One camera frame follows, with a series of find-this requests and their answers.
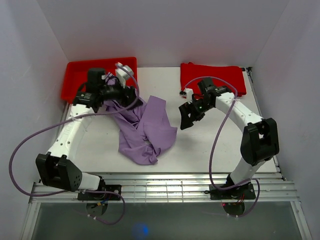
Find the purple cloth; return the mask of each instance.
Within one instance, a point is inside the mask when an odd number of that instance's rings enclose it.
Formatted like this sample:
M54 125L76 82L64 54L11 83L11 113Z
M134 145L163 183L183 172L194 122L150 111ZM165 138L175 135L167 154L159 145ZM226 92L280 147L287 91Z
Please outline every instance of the purple cloth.
M175 143L178 129L170 126L165 100L155 96L148 103L140 100L142 106L111 116L120 128L119 152L139 165L152 165ZM116 101L104 104L107 111L123 109Z

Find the red towel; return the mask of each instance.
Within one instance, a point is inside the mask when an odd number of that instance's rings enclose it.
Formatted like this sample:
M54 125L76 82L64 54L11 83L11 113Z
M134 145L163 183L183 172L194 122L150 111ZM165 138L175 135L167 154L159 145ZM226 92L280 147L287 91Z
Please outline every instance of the red towel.
M192 79L201 77L201 76L212 76L225 80L234 86L238 91L238 96L247 94L245 79L241 67L238 66L205 66L205 65L196 65L192 62L181 63L180 65L180 83L181 90L185 89L185 86ZM201 94L198 88L198 81L190 83L187 87L193 90L194 94ZM225 86L226 84L213 79L214 85L220 87Z

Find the red plastic container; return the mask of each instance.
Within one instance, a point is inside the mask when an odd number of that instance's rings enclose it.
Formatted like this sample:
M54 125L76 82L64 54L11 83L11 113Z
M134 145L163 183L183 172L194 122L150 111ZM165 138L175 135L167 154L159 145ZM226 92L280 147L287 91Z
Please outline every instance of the red plastic container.
M103 68L106 72L116 74L116 63L128 65L132 69L135 79L138 80L137 59L135 57L72 61L66 66L61 91L61 99L66 100L69 104L73 102L78 88L82 83L87 81L87 73L90 68ZM134 85L134 81L130 78L126 81L126 84L128 86L132 86Z

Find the purple cable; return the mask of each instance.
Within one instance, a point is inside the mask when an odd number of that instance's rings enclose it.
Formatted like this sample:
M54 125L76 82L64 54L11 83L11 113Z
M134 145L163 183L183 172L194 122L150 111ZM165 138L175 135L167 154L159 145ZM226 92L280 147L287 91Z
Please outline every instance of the purple cable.
M123 208L122 208L122 214L121 216L114 222L109 222L107 220L103 220L101 218L98 218L96 216L93 216L93 215L90 215L90 214L87 214L87 213L84 213L84 212L80 212L80 211L76 211L76 213L78 214L81 214L81 215L84 215L84 216L88 216L88 217L91 217L95 220L98 220L99 222L103 223L103 224L106 224L106 225L115 225L117 224L118 222L121 221L121 219L124 217L125 213L126 213L126 202L125 202L125 199L118 193L115 193L113 191L92 191L92 190L86 190L87 193L94 193L94 194L113 194L113 195L116 195L117 197L121 198L122 202L123 202Z
M227 121L227 119L228 119L228 117L229 117L229 115L230 115L230 113L231 113L231 111L232 111L232 108L234 107L234 105L235 105L235 103L236 103L236 99L237 99L237 97L238 97L238 90L237 90L234 86L232 86L229 82L227 82L227 81L225 81L225 80L223 80L223 79L221 79L221 78L219 78L219 77L215 77L215 76L199 76L199 77L196 77L196 78L192 79L191 81L189 81L184 87L186 88L190 83L192 83L192 82L194 82L194 81L196 81L196 80L198 80L198 79L203 79L203 78L217 79L217 80L219 80L219 81L227 84L227 85L228 85L229 87L231 87L231 88L234 90L234 92L235 92L235 93L234 93L234 99L233 99L233 101L232 101L232 103L231 103L231 106L230 106L228 112L226 113L226 115L225 115L225 117L224 117L224 119L223 119L223 121L222 121L222 123L221 123L221 125L220 125L220 127L219 127L219 129L218 129L218 131L217 131L217 133L216 133L216 135L215 135L215 138L214 138L214 141L213 141L213 145L212 145L212 149L211 149L211 153L210 153L210 159L209 159L209 177L210 177L210 182L211 182L212 186L213 186L215 189L218 189L218 190L220 190L220 191L226 191L226 190L234 189L234 188L236 188L236 187L238 187L238 186L240 186L240 185L242 185L242 184L245 184L245 183L251 181L250 178L247 178L247 179L242 180L241 182L238 182L237 184L234 184L234 185L232 185L232 186L228 186L228 187L218 187L217 185L215 185L214 180L213 180L213 178L212 178L212 161L213 161L213 156L214 156L215 148L216 148L216 145L217 145L217 142L218 142L219 135L220 135L220 133L221 133L221 131L222 131L222 128L224 127L224 125L225 125L225 123L226 123L226 121ZM258 179L252 178L252 180L255 180L256 183L257 183L257 186L258 186L258 192L257 192L256 198L255 198L255 201L254 201L253 205L250 207L250 209L249 209L247 212L245 212L245 213L242 214L242 215L239 215L238 217L244 217L244 216L248 215L248 214L254 209L254 207L256 206L256 204L257 204L257 202L258 202L258 199L259 199L259 196L260 196L260 184L259 184Z
M67 124L67 123L70 123L72 121L74 121L75 119L81 119L81 118L84 118L84 117L89 117L89 116L101 116L101 115L110 115L110 114L117 114L117 113L120 113L120 112L123 112L123 111L126 111L128 109L130 109L131 107L133 107L136 102L138 101L139 99L139 86L138 86L138 82L137 80L135 79L135 77L130 73L128 72L124 67L122 67L121 65L119 64L116 64L115 65L118 69L121 69L122 71L124 71L126 74L128 74L132 80L134 81L134 84L136 85L136 98L134 99L134 101L127 107L119 110L119 111L113 111L113 112L101 112L101 113L87 113L87 114L82 114L82 115L78 115L78 116L75 116L73 118L70 118L68 120L65 120L65 121L62 121L62 122L59 122L57 124L54 124L52 126L48 126L40 131L37 131L33 134L31 134L30 136L26 137L25 139L23 139L19 144L18 146L16 146L16 148L13 150L12 154L11 154L11 157L10 157L10 161L9 161L9 175L10 175L10 179L13 183L13 185L15 186L16 189L18 189L18 191L20 191L22 194L24 195L27 195L29 197L47 197L47 196L52 196L52 195L56 195L56 194L61 194L61 193L65 193L65 192L68 192L67 190L62 190L62 191L56 191L56 192L51 192L51 193L46 193L46 194L34 194L34 193L29 193L29 192L26 192L25 190L23 190L17 183L17 181L15 180L14 178L14 175L13 175L13 171L12 171L12 164L13 164L13 161L14 161L14 157L17 153L17 151L19 150L19 148L26 142L28 141L29 139L32 139L33 137L43 133L43 132L46 132L48 130L51 130L51 129L54 129L58 126L61 126L61 125L64 125L64 124Z

